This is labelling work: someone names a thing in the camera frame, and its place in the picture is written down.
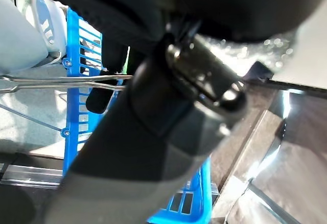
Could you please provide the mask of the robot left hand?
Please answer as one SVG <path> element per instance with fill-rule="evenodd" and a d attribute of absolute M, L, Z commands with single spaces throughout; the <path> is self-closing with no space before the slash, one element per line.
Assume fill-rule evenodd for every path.
<path fill-rule="evenodd" d="M 323 0 L 57 0 L 147 55 L 36 223 L 145 223 L 246 113 L 208 38 L 264 41 Z"/>

